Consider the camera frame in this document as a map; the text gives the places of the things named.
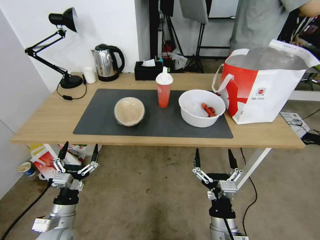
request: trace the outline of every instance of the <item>kettle handle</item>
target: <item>kettle handle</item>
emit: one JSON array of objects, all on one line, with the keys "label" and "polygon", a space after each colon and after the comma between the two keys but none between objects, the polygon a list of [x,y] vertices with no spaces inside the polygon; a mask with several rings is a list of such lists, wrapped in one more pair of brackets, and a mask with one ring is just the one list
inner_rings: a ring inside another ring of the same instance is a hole
[{"label": "kettle handle", "polygon": [[121,50],[119,48],[117,48],[116,46],[111,46],[111,45],[108,45],[108,49],[110,52],[114,53],[118,53],[119,56],[120,56],[120,59],[121,59],[121,66],[118,68],[118,65],[116,64],[116,67],[117,67],[117,71],[120,73],[122,72],[123,68],[124,68],[124,56],[123,56],[123,53],[121,52]]}]

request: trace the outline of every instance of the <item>white bowl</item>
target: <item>white bowl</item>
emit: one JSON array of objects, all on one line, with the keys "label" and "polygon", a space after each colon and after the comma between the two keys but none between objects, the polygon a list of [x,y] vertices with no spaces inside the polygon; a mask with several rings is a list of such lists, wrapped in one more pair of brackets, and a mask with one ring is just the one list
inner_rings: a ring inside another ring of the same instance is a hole
[{"label": "white bowl", "polygon": [[114,106],[114,116],[119,124],[131,127],[137,125],[144,117],[143,103],[134,97],[120,99]]},{"label": "white bowl", "polygon": [[[205,103],[208,107],[213,107],[216,111],[216,116],[208,117],[206,111],[201,107],[202,103]],[[219,96],[212,92],[198,89],[181,94],[179,105],[183,120],[195,127],[211,126],[226,110],[226,105]]]}]

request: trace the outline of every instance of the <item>table mat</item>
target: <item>table mat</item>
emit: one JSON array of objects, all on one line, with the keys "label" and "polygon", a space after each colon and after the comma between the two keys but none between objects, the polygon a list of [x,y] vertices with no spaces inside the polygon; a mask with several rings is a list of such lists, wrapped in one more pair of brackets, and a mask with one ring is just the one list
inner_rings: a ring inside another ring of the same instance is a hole
[{"label": "table mat", "polygon": [[[178,99],[185,91],[171,91],[167,108],[158,106],[156,90],[98,89],[82,115],[74,134],[233,138],[224,115],[210,127],[198,128],[186,123],[180,112]],[[121,98],[140,99],[146,109],[143,120],[135,126],[126,127],[117,123],[114,106]]]}]

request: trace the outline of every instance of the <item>table top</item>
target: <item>table top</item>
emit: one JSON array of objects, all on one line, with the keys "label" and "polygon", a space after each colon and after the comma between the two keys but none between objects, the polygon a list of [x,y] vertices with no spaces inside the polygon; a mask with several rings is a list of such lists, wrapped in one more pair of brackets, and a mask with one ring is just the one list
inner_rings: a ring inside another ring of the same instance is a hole
[{"label": "table top", "polygon": [[[211,90],[213,74],[172,74],[172,90]],[[25,122],[11,138],[13,143],[64,143],[143,146],[194,146],[194,147],[252,147],[252,148],[303,148],[304,144],[281,116],[272,123],[237,125],[226,112],[232,139],[141,137],[108,135],[75,135],[73,130],[99,88],[156,89],[155,81],[135,81],[133,73],[121,73],[112,82],[97,81],[87,84],[87,94],[77,100],[67,101],[56,92]],[[62,95],[80,97],[85,91],[81,85],[74,89],[59,88]]]}]

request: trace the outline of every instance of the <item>white cup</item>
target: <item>white cup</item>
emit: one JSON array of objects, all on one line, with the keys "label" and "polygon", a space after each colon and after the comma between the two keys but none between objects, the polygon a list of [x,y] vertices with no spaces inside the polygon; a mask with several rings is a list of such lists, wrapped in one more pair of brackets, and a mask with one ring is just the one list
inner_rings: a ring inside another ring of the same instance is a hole
[{"label": "white cup", "polygon": [[96,81],[96,76],[94,75],[92,67],[85,67],[82,71],[87,83],[94,83]]}]

